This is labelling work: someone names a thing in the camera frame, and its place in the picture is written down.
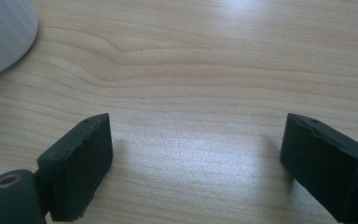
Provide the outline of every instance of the wood grain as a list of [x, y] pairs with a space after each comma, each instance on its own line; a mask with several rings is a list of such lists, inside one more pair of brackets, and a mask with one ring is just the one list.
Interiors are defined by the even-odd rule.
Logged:
[[279, 150], [288, 112], [358, 140], [358, 1], [32, 3], [36, 41], [0, 74], [0, 174], [108, 112], [114, 165], [78, 224], [335, 223]]

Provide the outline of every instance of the black rubber pad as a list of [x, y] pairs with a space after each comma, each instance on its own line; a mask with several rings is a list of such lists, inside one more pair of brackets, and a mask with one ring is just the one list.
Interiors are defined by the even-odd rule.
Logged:
[[281, 162], [338, 222], [358, 223], [358, 142], [319, 120], [289, 114]]

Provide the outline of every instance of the textured black surface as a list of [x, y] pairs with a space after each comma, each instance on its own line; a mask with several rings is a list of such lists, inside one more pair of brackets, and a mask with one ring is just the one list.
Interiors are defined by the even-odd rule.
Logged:
[[358, 223], [356, 141], [319, 120], [289, 114], [281, 161], [338, 222]]
[[83, 120], [38, 158], [41, 179], [53, 189], [54, 221], [73, 221], [83, 215], [112, 158], [108, 114]]
[[46, 223], [39, 207], [33, 174], [27, 170], [16, 170], [0, 175], [0, 180], [10, 180], [12, 176], [18, 178], [17, 182], [0, 187], [0, 224]]

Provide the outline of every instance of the white object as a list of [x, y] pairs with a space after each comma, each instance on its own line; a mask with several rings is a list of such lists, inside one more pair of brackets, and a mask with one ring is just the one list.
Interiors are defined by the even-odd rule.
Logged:
[[0, 72], [32, 46], [37, 16], [29, 0], [0, 0]]

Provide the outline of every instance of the wooden table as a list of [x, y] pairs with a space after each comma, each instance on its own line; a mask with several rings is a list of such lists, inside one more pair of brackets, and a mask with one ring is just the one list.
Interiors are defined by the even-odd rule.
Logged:
[[336, 223], [279, 155], [288, 112], [358, 141], [358, 1], [32, 3], [0, 174], [107, 112], [114, 164], [78, 224]]

